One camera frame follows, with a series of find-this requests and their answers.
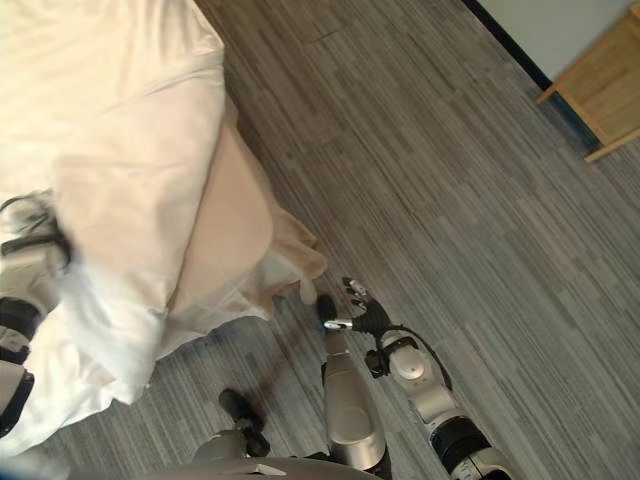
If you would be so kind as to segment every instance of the wooden nightstand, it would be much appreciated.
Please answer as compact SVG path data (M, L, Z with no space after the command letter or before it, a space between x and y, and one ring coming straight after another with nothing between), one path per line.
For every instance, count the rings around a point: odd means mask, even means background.
M602 143L594 162L640 137L640 4L537 99L558 92Z

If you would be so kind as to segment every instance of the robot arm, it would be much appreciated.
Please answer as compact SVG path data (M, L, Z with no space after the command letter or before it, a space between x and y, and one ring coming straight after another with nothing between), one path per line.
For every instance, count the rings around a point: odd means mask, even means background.
M392 325L384 308L357 281L346 278L344 284L353 297L352 303L365 313L352 319L336 318L335 307L325 298L325 306L319 309L325 327L374 336L376 350L370 351L366 358L369 370L374 378L391 375L406 392L426 426L431 447L450 477L453 480L514 480L516 477L503 455L491 446L460 407L449 375L433 349L411 330Z
M42 320L58 304L56 278L70 248L43 197L16 197L10 214L15 240L2 244L0 271L0 437L15 426L35 379L22 366Z

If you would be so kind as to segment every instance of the baseboard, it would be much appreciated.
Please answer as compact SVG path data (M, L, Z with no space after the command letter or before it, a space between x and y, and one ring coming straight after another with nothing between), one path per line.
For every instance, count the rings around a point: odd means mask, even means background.
M553 83L549 77L531 60L531 57L511 38L504 28L491 16L478 0L462 0L471 12L478 17L478 20L491 32L509 54L520 64L525 72L533 79L542 90L546 90Z

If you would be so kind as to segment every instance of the bed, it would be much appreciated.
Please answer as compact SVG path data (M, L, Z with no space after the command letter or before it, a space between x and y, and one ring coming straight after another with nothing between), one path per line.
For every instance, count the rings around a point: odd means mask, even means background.
M1 458L135 401L156 359L270 318L282 290L312 302L325 261L238 133L193 1L11 0L0 19L0 200L52 191L75 253Z

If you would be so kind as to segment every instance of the white comforter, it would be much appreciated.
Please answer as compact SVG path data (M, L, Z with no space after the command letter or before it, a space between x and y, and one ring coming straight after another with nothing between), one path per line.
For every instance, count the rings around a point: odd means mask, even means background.
M0 200L53 189L76 253L0 457L148 382L218 138L222 59L191 0L0 4Z

